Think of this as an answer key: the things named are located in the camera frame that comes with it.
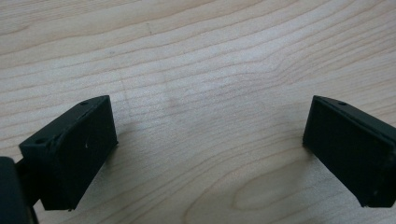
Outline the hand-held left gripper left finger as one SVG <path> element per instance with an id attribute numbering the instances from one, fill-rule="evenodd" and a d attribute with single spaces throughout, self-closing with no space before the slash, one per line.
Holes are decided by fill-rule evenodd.
<path id="1" fill-rule="evenodd" d="M 109 96 L 67 110 L 20 143 L 28 203 L 42 202 L 47 210 L 76 208 L 117 143 Z"/>

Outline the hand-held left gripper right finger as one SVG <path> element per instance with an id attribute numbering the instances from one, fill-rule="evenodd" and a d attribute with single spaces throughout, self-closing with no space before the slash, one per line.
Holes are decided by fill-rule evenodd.
<path id="1" fill-rule="evenodd" d="M 308 148 L 363 207 L 396 203 L 396 128 L 328 97 L 312 99 L 304 129 Z"/>

